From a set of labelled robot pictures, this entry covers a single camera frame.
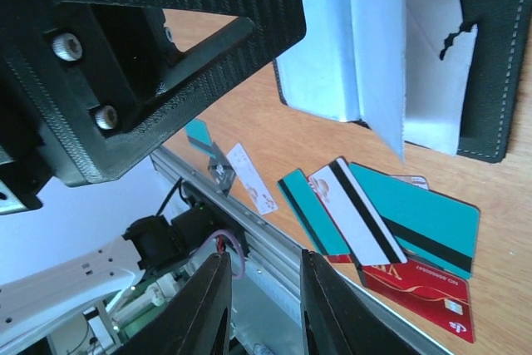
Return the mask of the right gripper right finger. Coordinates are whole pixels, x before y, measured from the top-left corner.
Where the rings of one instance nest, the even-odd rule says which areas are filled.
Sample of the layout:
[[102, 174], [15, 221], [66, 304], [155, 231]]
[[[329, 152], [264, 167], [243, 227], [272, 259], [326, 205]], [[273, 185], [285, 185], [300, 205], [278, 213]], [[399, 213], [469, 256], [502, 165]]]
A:
[[368, 309], [321, 255], [304, 249], [300, 262], [306, 354], [418, 354]]

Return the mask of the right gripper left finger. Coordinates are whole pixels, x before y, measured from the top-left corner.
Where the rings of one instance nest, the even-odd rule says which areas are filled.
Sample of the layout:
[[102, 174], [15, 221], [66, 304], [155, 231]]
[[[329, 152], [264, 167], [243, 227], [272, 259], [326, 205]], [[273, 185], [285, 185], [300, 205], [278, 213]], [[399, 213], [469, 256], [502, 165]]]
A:
[[227, 253], [211, 254], [166, 309], [121, 354], [227, 354], [232, 272]]

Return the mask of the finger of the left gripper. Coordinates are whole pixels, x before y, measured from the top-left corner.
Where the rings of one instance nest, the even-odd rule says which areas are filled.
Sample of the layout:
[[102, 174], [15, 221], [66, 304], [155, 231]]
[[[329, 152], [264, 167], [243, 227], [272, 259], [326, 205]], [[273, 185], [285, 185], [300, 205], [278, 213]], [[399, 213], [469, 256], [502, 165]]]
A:
[[69, 186], [119, 179], [306, 33], [303, 0], [1, 0], [3, 17]]

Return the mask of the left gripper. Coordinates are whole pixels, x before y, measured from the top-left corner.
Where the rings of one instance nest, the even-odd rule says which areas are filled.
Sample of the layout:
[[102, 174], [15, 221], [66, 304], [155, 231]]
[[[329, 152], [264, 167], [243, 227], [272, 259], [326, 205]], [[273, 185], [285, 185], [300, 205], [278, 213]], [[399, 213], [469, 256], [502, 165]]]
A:
[[47, 92], [1, 19], [1, 214], [39, 210], [52, 171], [42, 157]]

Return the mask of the black leather card holder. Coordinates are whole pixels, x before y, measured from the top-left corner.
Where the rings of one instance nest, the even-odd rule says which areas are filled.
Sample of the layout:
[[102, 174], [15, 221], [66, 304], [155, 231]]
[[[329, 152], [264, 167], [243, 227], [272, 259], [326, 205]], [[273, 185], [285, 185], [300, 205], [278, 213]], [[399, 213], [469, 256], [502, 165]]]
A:
[[505, 158], [531, 0], [303, 0], [304, 39], [274, 61], [280, 101], [412, 143]]

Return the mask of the white card with black stripe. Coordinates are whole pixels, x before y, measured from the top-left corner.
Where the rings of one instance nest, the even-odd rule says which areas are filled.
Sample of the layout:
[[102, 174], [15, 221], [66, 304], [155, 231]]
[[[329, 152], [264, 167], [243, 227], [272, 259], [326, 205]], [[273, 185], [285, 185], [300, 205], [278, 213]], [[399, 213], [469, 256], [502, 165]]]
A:
[[401, 246], [342, 157], [311, 174], [308, 181], [360, 265], [407, 262]]

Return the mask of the red card in pile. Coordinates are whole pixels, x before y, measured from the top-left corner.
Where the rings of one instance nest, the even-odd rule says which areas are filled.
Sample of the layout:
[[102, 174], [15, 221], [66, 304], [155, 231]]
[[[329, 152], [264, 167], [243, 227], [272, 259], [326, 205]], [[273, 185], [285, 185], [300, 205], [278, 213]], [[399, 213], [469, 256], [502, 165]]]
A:
[[468, 282], [410, 254], [404, 264], [361, 266], [365, 288], [379, 293], [468, 343], [475, 341]]

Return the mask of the large teal card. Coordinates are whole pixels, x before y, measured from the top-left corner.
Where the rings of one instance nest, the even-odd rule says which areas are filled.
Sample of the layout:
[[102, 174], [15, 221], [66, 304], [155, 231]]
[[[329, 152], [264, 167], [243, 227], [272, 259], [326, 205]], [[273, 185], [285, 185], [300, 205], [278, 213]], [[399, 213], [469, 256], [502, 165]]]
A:
[[349, 169], [401, 246], [462, 279], [471, 277], [478, 208], [356, 163]]

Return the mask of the teal card with black stripe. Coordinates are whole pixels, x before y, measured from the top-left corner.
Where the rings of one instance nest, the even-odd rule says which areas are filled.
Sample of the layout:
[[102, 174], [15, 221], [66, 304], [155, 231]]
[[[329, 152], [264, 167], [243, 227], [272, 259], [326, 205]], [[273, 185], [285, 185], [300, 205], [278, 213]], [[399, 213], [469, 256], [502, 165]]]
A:
[[278, 181], [278, 187], [315, 249], [323, 255], [325, 248], [318, 234], [323, 234], [324, 226], [321, 223], [327, 216], [320, 210], [307, 177], [300, 169], [294, 170]]

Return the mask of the teal card far left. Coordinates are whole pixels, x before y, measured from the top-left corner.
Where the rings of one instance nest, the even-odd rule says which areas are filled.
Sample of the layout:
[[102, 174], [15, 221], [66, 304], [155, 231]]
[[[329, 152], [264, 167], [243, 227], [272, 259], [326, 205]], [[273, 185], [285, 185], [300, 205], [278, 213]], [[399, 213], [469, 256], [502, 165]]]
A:
[[189, 143], [206, 155], [213, 156], [212, 140], [204, 121], [193, 119], [185, 126], [185, 133]]

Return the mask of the black VIP card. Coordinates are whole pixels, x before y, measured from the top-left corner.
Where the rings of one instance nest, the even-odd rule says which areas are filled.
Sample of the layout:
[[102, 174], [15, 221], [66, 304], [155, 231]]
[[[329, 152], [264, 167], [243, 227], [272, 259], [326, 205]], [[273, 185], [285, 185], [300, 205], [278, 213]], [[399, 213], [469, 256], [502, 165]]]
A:
[[208, 172], [222, 193], [228, 196], [236, 178], [236, 173], [215, 142], [212, 143], [211, 150], [212, 156], [209, 158]]

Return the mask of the white floral VIP card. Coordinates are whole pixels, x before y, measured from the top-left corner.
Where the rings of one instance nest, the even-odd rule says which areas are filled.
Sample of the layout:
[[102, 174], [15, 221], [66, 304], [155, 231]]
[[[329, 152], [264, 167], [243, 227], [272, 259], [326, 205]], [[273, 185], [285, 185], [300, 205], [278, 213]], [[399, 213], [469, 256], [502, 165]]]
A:
[[245, 191], [253, 201], [257, 211], [261, 215], [277, 211], [277, 203], [241, 143], [237, 143], [233, 147], [227, 154], [227, 159], [242, 182]]

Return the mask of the aluminium front rail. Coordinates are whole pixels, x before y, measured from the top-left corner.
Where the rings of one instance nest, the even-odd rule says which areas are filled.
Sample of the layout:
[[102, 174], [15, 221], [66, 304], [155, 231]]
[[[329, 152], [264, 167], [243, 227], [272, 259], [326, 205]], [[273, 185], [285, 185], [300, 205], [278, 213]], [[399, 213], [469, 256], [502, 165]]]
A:
[[[168, 181], [174, 183], [180, 177], [184, 182], [191, 183], [207, 200], [212, 200], [245, 231], [250, 247], [251, 262], [255, 265], [255, 275], [269, 273], [278, 280], [278, 284], [292, 291], [292, 300], [299, 296], [299, 283], [295, 281], [299, 271], [299, 259], [302, 247], [280, 229], [266, 221], [238, 200], [225, 196], [215, 183], [177, 155], [165, 147], [155, 150], [151, 159], [158, 170]], [[395, 328], [402, 338], [413, 343], [423, 354], [448, 354], [449, 351], [436, 340], [429, 337], [419, 328], [404, 319], [401, 315], [376, 299], [364, 289], [359, 288], [350, 279], [346, 280], [351, 290], [369, 307], [388, 327]]]

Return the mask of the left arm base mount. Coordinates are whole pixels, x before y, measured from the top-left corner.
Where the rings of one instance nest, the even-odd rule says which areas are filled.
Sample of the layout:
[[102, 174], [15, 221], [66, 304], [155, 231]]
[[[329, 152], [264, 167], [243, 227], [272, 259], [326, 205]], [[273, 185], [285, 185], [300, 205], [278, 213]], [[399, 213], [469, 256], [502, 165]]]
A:
[[[163, 210], [177, 194], [189, 206], [171, 220]], [[178, 179], [157, 213], [135, 221], [123, 238], [133, 243], [140, 255], [138, 265], [145, 278], [155, 278], [176, 271], [189, 261], [202, 244], [214, 239], [217, 248], [242, 249], [249, 254], [244, 228], [192, 184]]]

